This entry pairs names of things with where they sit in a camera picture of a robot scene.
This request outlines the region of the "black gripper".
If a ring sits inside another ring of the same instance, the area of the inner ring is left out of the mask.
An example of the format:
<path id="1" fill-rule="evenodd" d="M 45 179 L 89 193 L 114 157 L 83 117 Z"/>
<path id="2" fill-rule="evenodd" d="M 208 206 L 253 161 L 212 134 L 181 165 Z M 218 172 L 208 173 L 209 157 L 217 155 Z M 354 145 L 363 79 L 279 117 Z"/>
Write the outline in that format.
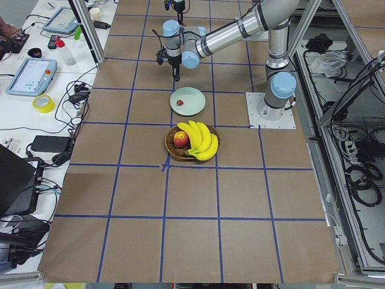
<path id="1" fill-rule="evenodd" d="M 185 0 L 164 0 L 164 8 L 166 11 L 173 9 L 177 12 L 177 21 L 183 25 L 183 12 L 185 10 Z"/>
<path id="2" fill-rule="evenodd" d="M 181 54 L 177 56 L 170 56 L 167 54 L 166 47 L 162 47 L 156 53 L 156 62 L 159 65 L 162 65 L 163 62 L 167 60 L 168 63 L 173 67 L 173 79 L 175 81 L 180 81 L 180 64 L 181 64 Z"/>

